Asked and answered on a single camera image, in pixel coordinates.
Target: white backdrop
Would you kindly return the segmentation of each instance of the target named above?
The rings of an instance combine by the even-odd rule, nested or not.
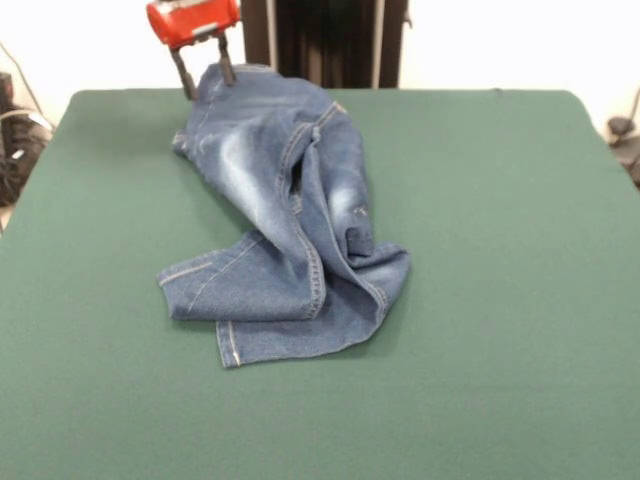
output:
[[[146,3],[4,0],[0,39],[21,62],[45,113],[58,121],[78,90],[180,85],[148,25]],[[567,89],[602,131],[608,116],[627,113],[640,86],[638,0],[411,0],[410,10],[402,88]],[[241,29],[229,34],[238,63]],[[218,58],[215,43],[185,49],[196,78]],[[8,67],[0,56],[0,68]]]

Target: black cable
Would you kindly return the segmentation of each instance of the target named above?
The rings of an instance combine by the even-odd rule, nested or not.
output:
[[[9,58],[9,61],[11,61],[11,63],[15,65],[16,70],[18,70],[18,74],[20,75],[20,78],[22,80],[22,83],[24,83],[24,86],[26,87],[27,92],[29,92],[31,99],[33,100],[33,104],[36,106],[36,110],[38,110],[38,113],[42,115],[43,112],[42,112],[42,108],[40,107],[40,103],[38,103],[38,99],[34,95],[33,90],[31,90],[31,85],[29,85],[29,82],[27,82],[27,77],[24,76],[24,72],[22,71],[20,64],[15,58],[13,58],[13,55],[9,53],[9,50],[6,49],[6,47],[1,41],[0,41],[0,50],[2,50],[4,54]]]
[[[638,100],[640,100],[640,88],[636,91],[636,98],[633,101],[633,107],[631,108],[631,115],[629,115],[629,120],[633,122],[633,118],[636,116],[636,111],[638,110]]]

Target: wrinkled denim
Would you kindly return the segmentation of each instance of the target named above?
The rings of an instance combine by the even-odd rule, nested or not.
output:
[[[362,142],[327,93],[268,67],[217,65],[174,150],[255,230],[158,275],[175,320],[216,322],[225,367],[337,352],[382,324],[408,253],[374,245]]]

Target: jeans hem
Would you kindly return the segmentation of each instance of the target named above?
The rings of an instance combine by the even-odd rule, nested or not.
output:
[[[216,322],[216,337],[222,366],[224,368],[240,367],[242,363],[233,338],[231,322]]]

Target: green felt surface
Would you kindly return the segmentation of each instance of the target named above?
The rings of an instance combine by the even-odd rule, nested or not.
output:
[[[367,344],[225,371],[155,275],[247,228],[171,91],[84,92],[0,240],[0,478],[640,478],[640,197],[562,92],[335,92],[413,255]]]

